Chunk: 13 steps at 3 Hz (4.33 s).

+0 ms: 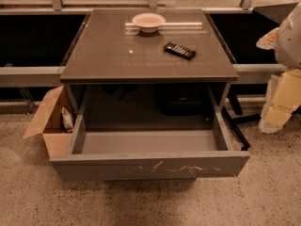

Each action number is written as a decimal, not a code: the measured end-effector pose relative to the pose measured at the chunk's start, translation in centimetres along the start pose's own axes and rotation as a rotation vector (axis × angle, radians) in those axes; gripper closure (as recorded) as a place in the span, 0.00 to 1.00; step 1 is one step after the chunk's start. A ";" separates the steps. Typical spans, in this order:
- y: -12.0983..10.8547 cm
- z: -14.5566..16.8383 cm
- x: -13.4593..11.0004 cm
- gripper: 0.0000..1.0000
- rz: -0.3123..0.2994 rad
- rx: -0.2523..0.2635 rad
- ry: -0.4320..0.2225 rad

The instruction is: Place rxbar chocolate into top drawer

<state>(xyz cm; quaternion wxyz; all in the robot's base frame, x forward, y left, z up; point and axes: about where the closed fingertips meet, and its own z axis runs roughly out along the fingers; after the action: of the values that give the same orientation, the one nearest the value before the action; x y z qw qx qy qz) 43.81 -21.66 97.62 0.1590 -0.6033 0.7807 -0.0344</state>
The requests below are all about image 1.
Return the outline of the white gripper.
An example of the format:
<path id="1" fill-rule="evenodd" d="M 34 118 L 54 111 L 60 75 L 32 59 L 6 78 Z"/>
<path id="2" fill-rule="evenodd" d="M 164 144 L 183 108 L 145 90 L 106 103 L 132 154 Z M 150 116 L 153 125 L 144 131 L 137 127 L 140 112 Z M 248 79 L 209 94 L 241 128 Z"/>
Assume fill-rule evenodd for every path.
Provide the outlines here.
<path id="1" fill-rule="evenodd" d="M 277 33 L 278 27 L 261 37 L 256 46 L 263 50 L 275 49 Z M 281 130 L 301 105 L 301 70 L 290 70 L 280 76 L 272 104 L 273 106 L 265 106 L 261 112 L 259 128 L 266 134 Z"/>

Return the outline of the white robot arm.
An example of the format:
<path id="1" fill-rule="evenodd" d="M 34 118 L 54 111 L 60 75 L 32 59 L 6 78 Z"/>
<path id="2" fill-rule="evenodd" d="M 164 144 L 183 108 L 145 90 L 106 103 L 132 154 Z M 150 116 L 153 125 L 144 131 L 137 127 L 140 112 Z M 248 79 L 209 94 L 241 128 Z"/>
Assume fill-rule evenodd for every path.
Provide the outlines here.
<path id="1" fill-rule="evenodd" d="M 276 61 L 287 68 L 285 73 L 273 74 L 268 81 L 259 128 L 271 134 L 281 130 L 301 106 L 301 3 L 280 27 L 261 37 L 256 46 L 263 50 L 274 49 Z"/>

